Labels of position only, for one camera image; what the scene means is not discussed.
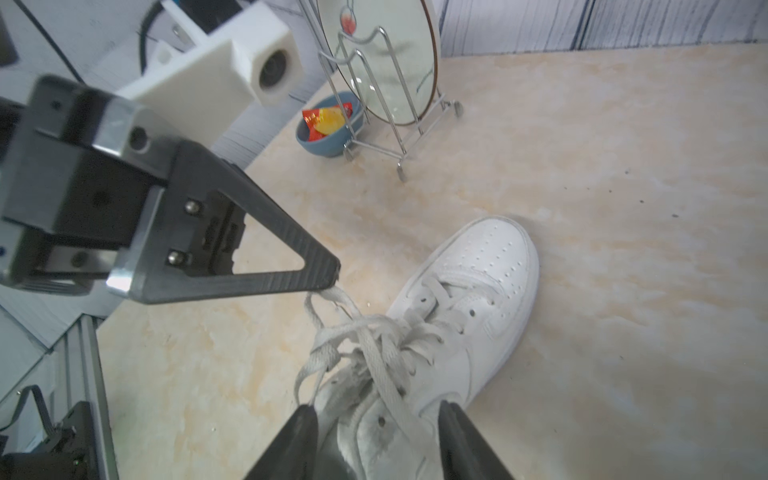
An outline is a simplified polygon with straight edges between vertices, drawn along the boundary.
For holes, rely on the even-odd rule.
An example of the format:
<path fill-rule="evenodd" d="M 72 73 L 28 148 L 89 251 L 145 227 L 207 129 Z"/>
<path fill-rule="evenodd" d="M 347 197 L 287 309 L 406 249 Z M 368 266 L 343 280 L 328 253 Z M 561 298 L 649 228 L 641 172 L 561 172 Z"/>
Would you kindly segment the white sneaker shoe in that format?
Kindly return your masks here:
<path fill-rule="evenodd" d="M 316 330 L 297 382 L 315 379 L 317 479 L 439 479 L 442 402 L 469 405 L 508 361 L 531 315 L 539 258 L 516 221 L 475 220 L 442 243 L 384 314 L 342 289 L 340 320 Z"/>

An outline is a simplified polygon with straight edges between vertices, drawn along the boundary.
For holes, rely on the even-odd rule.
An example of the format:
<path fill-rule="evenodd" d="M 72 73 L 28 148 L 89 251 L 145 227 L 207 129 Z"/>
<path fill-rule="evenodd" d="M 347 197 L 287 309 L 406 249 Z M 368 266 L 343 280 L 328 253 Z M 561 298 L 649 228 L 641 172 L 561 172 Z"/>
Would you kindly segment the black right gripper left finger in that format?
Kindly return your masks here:
<path fill-rule="evenodd" d="M 312 479 L 318 439 L 319 423 L 315 409 L 310 405 L 299 405 L 245 479 Z"/>

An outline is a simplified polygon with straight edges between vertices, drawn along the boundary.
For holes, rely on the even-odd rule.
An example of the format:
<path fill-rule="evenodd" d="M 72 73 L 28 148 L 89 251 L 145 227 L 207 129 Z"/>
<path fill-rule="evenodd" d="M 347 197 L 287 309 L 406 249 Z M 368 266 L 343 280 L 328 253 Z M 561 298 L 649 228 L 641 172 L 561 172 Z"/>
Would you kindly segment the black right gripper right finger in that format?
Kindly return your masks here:
<path fill-rule="evenodd" d="M 445 400 L 440 403 L 438 432 L 445 480 L 513 480 L 457 403 Z"/>

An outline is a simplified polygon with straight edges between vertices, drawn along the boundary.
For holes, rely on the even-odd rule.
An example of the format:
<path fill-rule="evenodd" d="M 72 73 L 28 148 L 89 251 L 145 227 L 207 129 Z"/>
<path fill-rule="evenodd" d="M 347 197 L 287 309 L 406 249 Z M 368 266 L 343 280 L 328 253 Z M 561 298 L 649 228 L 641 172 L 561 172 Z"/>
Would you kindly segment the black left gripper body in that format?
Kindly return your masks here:
<path fill-rule="evenodd" d="M 2 140 L 1 283 L 87 294 L 131 245 L 178 131 L 144 105 L 54 75 Z"/>

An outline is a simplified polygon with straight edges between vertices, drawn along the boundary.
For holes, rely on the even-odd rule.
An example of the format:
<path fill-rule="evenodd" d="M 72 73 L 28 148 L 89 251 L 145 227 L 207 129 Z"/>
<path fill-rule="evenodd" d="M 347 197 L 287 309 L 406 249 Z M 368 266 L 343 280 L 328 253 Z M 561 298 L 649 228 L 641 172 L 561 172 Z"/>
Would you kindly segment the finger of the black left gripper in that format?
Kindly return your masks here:
<path fill-rule="evenodd" d="M 236 274 L 234 252 L 253 218 L 297 254 L 296 270 Z M 166 186 L 150 189 L 131 245 L 119 251 L 106 285 L 143 304 L 321 291 L 340 260 L 239 167 L 182 141 Z"/>

